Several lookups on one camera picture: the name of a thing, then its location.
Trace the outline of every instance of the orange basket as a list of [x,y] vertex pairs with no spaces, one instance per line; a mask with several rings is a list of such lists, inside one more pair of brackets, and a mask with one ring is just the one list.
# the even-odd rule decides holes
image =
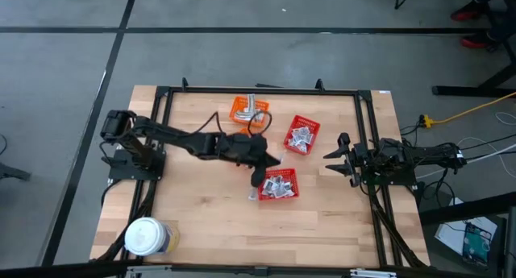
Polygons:
[[[314,135],[312,139],[312,144],[306,145],[306,152],[303,152],[299,150],[297,147],[289,146],[289,139],[292,138],[292,130],[299,127],[308,127],[310,129],[310,133]],[[319,128],[321,127],[321,124],[314,122],[308,118],[302,117],[300,115],[296,115],[293,120],[292,124],[290,124],[289,131],[287,132],[287,136],[285,137],[285,141],[283,141],[283,145],[291,151],[294,151],[296,153],[299,153],[301,155],[309,155],[312,151],[312,147],[315,143],[315,138],[317,137],[317,134],[319,133]]]
[[258,200],[260,201],[268,201],[268,200],[281,200],[288,198],[299,197],[299,188],[298,188],[298,180],[296,180],[296,169],[287,168],[287,169],[276,169],[276,170],[268,170],[265,172],[265,179],[268,179],[273,176],[283,176],[284,180],[290,181],[292,185],[293,196],[292,197],[270,197],[264,194],[261,194],[264,191],[264,182],[261,183],[258,188]]
[[[229,113],[229,118],[235,122],[239,122],[242,124],[248,124],[249,121],[240,120],[235,117],[236,111],[243,110],[248,107],[248,98],[237,96],[233,101],[233,107],[231,108],[231,112]],[[265,101],[255,100],[255,107],[257,110],[268,111],[268,103]],[[251,122],[251,126],[254,127],[263,127],[265,124],[265,118],[262,118],[261,121],[256,121],[256,118]]]

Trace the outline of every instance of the concrete floor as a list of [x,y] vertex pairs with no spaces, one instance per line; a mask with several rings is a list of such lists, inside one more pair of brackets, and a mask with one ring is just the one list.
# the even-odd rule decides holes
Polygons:
[[[129,26],[487,27],[485,19],[454,23],[448,18],[468,1],[408,0],[394,10],[393,0],[136,0]],[[126,3],[0,0],[0,26],[117,27]],[[0,161],[32,172],[28,183],[0,183],[0,268],[37,263],[113,41],[112,34],[0,34],[0,133],[9,140]],[[108,110],[127,108],[133,85],[177,85],[186,77],[191,85],[259,82],[310,88],[322,78],[327,88],[387,89],[400,125],[408,126],[419,114],[441,119],[488,102],[436,97],[431,86],[477,85],[507,64],[503,50],[468,50],[456,35],[125,35],[98,124]],[[505,86],[514,88],[516,80]],[[514,101],[422,131],[418,144],[458,142],[467,136],[494,139],[514,132],[495,119],[498,111],[516,114]],[[57,263],[89,257],[108,172],[100,160],[99,130],[97,125]],[[511,140],[495,146],[509,144]],[[504,159],[514,168],[514,156]],[[432,170],[420,168],[418,173]],[[447,181],[464,201],[516,189],[496,158],[467,167]],[[453,269],[438,253],[431,253],[431,262]]]

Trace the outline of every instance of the red shoe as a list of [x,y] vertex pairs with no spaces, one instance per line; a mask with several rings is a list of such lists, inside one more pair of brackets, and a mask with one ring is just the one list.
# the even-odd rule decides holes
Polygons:
[[460,43],[466,48],[487,48],[496,44],[497,41],[490,39],[487,32],[479,32],[463,37]]
[[477,3],[472,0],[466,6],[460,8],[459,10],[453,12],[450,17],[455,21],[466,21],[469,19],[478,19],[480,18],[487,8],[485,3]]

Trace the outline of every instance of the wooden table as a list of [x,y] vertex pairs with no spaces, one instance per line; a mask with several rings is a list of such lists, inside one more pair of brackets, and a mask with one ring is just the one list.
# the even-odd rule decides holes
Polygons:
[[[155,91],[155,86],[137,85],[129,109],[149,116]],[[175,93],[169,125],[194,131],[217,110],[225,132],[239,131],[243,125],[228,118],[234,97],[224,93]],[[400,139],[390,92],[372,91],[372,97],[380,137]],[[177,226],[181,240],[173,253],[149,256],[145,261],[378,267],[368,198],[358,188],[351,188],[347,178],[324,168],[342,162],[323,159],[337,148],[339,133],[347,132],[352,144],[359,142],[353,98],[256,95],[256,99],[270,103],[273,124],[264,136],[268,152],[274,156],[285,152],[283,139],[295,114],[321,123],[312,152],[301,156],[287,151],[278,167],[296,169],[300,197],[249,201],[251,169],[218,160],[201,161],[183,149],[165,146],[166,167],[158,183],[152,216]],[[365,104],[363,111],[370,139]],[[216,130],[212,122],[204,131]],[[100,256],[125,227],[134,188],[133,180],[125,180],[106,195],[92,258]],[[389,188],[397,229],[420,260],[429,264],[413,196],[404,187]],[[385,229],[384,240],[388,261],[393,263]]]

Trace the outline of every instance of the yellow cable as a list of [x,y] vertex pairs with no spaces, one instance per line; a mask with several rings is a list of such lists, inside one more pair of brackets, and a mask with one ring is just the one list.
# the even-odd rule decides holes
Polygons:
[[450,122],[451,120],[456,119],[456,118],[461,117],[461,116],[464,116],[466,114],[469,114],[469,113],[473,112],[474,110],[478,110],[478,109],[484,108],[486,106],[491,106],[493,104],[498,103],[501,100],[505,100],[505,99],[510,98],[510,97],[512,97],[514,95],[516,95],[516,92],[510,93],[510,94],[508,94],[508,95],[506,95],[504,97],[501,97],[499,99],[496,99],[496,100],[494,100],[492,102],[485,103],[485,104],[480,105],[480,106],[476,106],[476,107],[474,107],[472,109],[466,110],[466,111],[464,111],[464,112],[462,112],[460,114],[453,115],[450,118],[446,118],[444,120],[435,121],[435,120],[432,120],[432,119],[428,118],[428,115],[425,115],[425,127],[426,128],[430,128],[434,124],[443,124],[443,123],[446,123],[446,122]]

